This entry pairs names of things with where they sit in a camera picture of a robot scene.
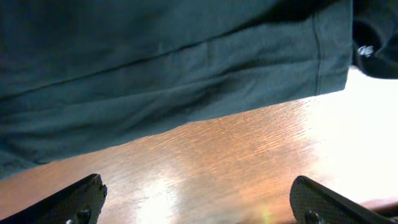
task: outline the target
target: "wrinkled cloth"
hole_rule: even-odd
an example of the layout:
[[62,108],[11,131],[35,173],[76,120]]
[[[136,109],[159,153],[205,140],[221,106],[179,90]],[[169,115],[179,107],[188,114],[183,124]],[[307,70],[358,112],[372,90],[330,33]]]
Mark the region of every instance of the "wrinkled cloth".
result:
[[353,13],[346,0],[1,1],[0,178],[342,90]]

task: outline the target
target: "wooden table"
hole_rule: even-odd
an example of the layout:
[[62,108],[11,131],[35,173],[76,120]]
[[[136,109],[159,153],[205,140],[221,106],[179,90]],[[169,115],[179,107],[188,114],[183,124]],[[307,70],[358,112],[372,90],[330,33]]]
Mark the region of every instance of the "wooden table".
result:
[[398,202],[398,81],[351,70],[346,90],[191,123],[0,181],[0,218],[101,174],[99,224],[293,220],[306,175],[374,208]]

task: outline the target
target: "fabric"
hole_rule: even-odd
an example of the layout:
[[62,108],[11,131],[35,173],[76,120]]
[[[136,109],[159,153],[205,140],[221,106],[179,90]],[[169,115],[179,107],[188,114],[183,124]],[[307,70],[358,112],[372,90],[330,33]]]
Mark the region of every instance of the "fabric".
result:
[[1,1],[0,178],[342,90],[352,25],[349,0]]
[[[398,78],[398,1],[354,2],[353,63],[376,78]],[[367,47],[367,55],[358,54]]]

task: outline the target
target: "wood grain surface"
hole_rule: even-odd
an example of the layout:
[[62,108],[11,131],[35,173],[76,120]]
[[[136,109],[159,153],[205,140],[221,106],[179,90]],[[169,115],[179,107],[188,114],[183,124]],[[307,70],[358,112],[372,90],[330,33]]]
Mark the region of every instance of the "wood grain surface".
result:
[[285,223],[306,175],[375,208],[398,202],[398,81],[356,70],[346,90],[187,124],[0,181],[0,218],[101,174],[98,223]]

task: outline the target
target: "teal garment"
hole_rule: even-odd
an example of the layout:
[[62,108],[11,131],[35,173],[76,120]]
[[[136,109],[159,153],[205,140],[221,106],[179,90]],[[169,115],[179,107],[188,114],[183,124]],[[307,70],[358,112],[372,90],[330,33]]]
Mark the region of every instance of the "teal garment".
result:
[[353,28],[353,64],[374,78],[398,78],[398,1],[354,1]]
[[0,2],[0,178],[342,90],[352,1]]

